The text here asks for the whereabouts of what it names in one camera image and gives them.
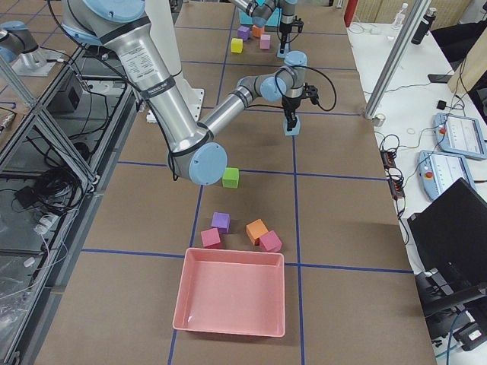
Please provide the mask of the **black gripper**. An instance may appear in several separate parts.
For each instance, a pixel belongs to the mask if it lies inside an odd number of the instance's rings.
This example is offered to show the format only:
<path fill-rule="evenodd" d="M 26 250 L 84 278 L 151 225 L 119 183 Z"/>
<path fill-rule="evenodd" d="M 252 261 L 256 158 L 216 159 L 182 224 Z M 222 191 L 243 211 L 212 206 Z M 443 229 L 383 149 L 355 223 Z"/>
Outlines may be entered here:
<path fill-rule="evenodd" d="M 282 107 L 285 111 L 286 117 L 286 130 L 291 130 L 295 128 L 298 123 L 298 118 L 296 116 L 296 110 L 301 105 L 301 96 L 299 97 L 282 97 Z"/>
<path fill-rule="evenodd" d="M 292 28 L 293 28 L 292 24 L 286 24 L 283 22 L 279 24 L 280 43 L 281 43 L 279 48 L 280 53 L 289 52 L 289 43 L 292 41 L 292 38 L 290 37 Z"/>

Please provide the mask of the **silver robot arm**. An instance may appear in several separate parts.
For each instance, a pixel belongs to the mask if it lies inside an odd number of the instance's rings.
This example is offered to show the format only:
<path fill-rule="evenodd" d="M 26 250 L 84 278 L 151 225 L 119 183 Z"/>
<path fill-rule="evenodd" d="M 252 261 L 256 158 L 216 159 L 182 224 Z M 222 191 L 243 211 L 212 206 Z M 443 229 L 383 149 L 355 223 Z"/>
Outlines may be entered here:
<path fill-rule="evenodd" d="M 287 130 L 299 123 L 296 109 L 305 96 L 307 56 L 285 54 L 284 64 L 267 75 L 247 76 L 201 121 L 182 95 L 173 19 L 167 4 L 147 1 L 64 1 L 62 27 L 73 41 L 102 46 L 116 53 L 128 81 L 150 106 L 168 147 L 168 166 L 175 178 L 211 185 L 228 164 L 217 135 L 252 102 L 280 100 Z"/>
<path fill-rule="evenodd" d="M 296 15 L 297 1 L 292 0 L 265 0 L 258 1 L 230 0 L 231 4 L 236 5 L 247 16 L 252 19 L 253 25 L 262 28 L 267 20 L 272 16 L 276 9 L 280 10 L 278 39 L 279 50 L 277 56 L 284 58 L 290 52 L 291 33 L 296 28 L 298 33 L 303 30 L 304 22 Z"/>

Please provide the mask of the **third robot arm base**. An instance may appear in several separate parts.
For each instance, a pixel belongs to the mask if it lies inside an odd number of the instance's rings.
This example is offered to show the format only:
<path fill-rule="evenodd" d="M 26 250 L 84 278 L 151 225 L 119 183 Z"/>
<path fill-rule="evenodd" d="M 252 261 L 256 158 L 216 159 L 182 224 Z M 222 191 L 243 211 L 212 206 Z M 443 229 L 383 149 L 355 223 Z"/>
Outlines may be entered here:
<path fill-rule="evenodd" d="M 19 76 L 46 77 L 53 68 L 46 53 L 22 21 L 1 24 L 1 57 Z"/>

